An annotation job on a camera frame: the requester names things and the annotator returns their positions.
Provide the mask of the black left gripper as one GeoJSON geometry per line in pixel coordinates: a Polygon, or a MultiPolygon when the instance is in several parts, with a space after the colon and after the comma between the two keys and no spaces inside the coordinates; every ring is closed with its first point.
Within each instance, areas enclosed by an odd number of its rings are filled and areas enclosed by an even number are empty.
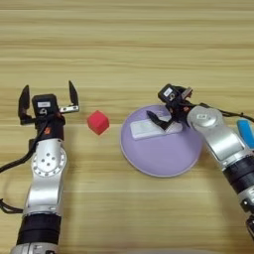
{"type": "MultiPolygon", "coordinates": [[[[60,108],[60,113],[51,113],[48,115],[38,115],[35,120],[35,128],[39,141],[48,139],[64,138],[65,119],[62,114],[73,113],[79,111],[77,91],[71,81],[68,82],[69,99],[71,105],[60,108]]],[[[30,88],[26,85],[20,95],[18,105],[18,116],[22,125],[31,124],[33,119],[27,114],[30,108],[30,88]]]]}

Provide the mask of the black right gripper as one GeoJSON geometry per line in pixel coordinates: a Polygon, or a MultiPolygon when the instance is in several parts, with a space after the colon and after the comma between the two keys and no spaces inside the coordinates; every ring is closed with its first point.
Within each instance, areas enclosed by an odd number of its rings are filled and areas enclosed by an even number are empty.
{"type": "Polygon", "coordinates": [[[187,122],[187,117],[193,108],[193,105],[187,101],[188,97],[192,95],[192,88],[183,88],[181,90],[181,95],[169,97],[166,100],[166,108],[169,110],[171,119],[168,121],[161,120],[154,112],[147,110],[147,116],[150,120],[159,126],[161,129],[166,131],[173,122],[187,122]]]}

